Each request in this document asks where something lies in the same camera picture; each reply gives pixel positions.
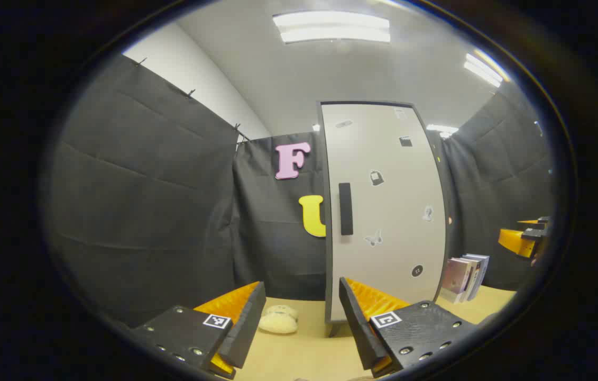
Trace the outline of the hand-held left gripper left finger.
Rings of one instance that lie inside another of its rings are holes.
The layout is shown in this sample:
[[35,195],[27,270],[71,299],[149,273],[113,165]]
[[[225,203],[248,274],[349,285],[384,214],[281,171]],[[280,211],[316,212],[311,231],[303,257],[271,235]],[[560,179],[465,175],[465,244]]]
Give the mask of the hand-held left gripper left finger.
[[172,306],[131,333],[166,361],[234,379],[250,352],[265,302],[265,284],[253,282],[192,309]]

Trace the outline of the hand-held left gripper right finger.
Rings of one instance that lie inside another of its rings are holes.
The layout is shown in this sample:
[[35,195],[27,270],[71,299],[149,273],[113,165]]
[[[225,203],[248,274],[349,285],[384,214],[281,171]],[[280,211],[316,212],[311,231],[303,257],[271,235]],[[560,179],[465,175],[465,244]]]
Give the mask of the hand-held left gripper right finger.
[[374,378],[436,367],[479,327],[432,301],[405,302],[341,277],[339,299],[360,362]]

